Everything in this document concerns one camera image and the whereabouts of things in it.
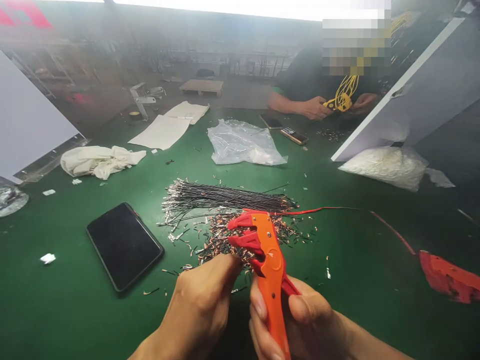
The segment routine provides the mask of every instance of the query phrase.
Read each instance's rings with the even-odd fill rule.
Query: smartphone
[[[115,290],[128,289],[164,254],[132,207],[123,202],[86,227]]]
[[[289,127],[284,127],[282,130],[280,130],[281,134],[292,140],[293,142],[297,143],[298,145],[305,145],[306,143],[309,142],[309,138],[306,137],[305,135],[302,135],[299,132],[296,132],[295,130],[289,128]]]
[[[263,120],[263,122],[265,123],[266,127],[267,127],[269,130],[277,130],[277,129],[283,128],[283,126],[282,126],[282,124],[280,123],[280,121],[278,121],[276,118],[273,118],[273,117],[269,116],[269,115],[266,114],[266,113],[261,114],[261,115],[260,115],[260,119]]]

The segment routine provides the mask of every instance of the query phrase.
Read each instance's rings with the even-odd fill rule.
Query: plastic bag of white parts
[[[382,146],[363,150],[339,169],[416,192],[428,164],[411,147]]]
[[[0,218],[20,210],[28,200],[29,196],[26,193],[0,181]]]
[[[236,164],[246,161],[261,165],[279,165],[288,161],[281,156],[267,128],[262,129],[244,121],[218,120],[216,127],[208,129],[213,145],[211,155],[215,164]]]

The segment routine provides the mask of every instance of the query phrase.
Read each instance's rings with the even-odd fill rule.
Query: metal stand
[[[145,90],[145,84],[145,82],[141,82],[135,86],[132,86],[130,88],[130,93],[133,96],[133,100],[138,107],[138,111],[140,111],[141,115],[143,116],[143,119],[148,120],[149,116],[145,111],[144,104],[155,104],[157,102],[157,99],[162,99],[161,93],[165,94],[165,96],[167,96],[167,93],[161,86],[153,87],[150,90]]]

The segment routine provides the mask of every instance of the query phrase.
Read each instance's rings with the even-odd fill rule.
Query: small white plastic part
[[[51,253],[48,253],[48,254],[46,254],[46,255],[43,255],[43,256],[40,258],[40,260],[43,261],[43,263],[44,263],[45,265],[50,264],[50,263],[51,263],[53,260],[55,260],[55,259],[56,259],[55,255],[53,255],[53,254],[51,254]]]

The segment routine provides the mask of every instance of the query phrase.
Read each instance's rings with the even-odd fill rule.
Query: tape roll
[[[133,121],[140,121],[144,119],[142,114],[139,113],[138,111],[132,111],[131,113],[129,113],[129,115],[130,115],[130,119]]]

